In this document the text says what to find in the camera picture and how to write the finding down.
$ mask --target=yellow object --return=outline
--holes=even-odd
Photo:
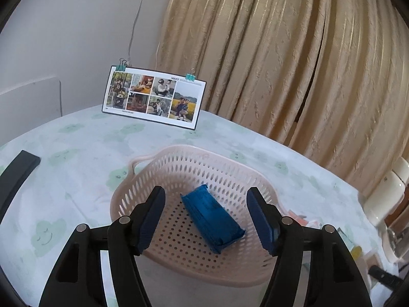
[[[363,255],[361,246],[355,246],[354,248],[352,248],[351,255],[354,261],[360,258]]]

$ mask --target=green binder clip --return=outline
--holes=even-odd
[[[191,73],[188,73],[188,74],[186,75],[186,79],[187,79],[188,81],[194,81],[194,80],[196,79],[195,69],[191,69],[190,72],[191,72]]]
[[[126,61],[125,59],[120,59],[119,60],[121,63],[119,65],[117,65],[117,68],[115,69],[116,71],[125,71],[126,69],[126,63],[128,61]]]

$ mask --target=stroller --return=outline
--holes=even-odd
[[[114,108],[123,109],[123,101],[125,100],[126,91],[121,88],[114,102]]]

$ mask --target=blue package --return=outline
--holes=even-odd
[[[238,241],[245,231],[208,192],[204,184],[181,200],[210,249],[215,254]]]

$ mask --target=light green tablecloth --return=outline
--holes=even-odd
[[[48,275],[79,223],[111,223],[112,192],[126,176],[130,159],[171,144],[195,145],[261,172],[287,210],[341,227],[364,253],[378,249],[384,266],[394,270],[363,214],[357,191],[289,148],[207,112],[200,113],[197,129],[191,131],[103,114],[98,106],[51,121],[0,148],[0,172],[23,149],[42,158],[0,226],[0,263],[26,303],[38,305]],[[116,302],[106,254],[103,261],[111,307]],[[143,257],[138,266],[154,307],[258,306],[266,288],[205,284]],[[379,305],[387,297],[379,284],[371,294]]]

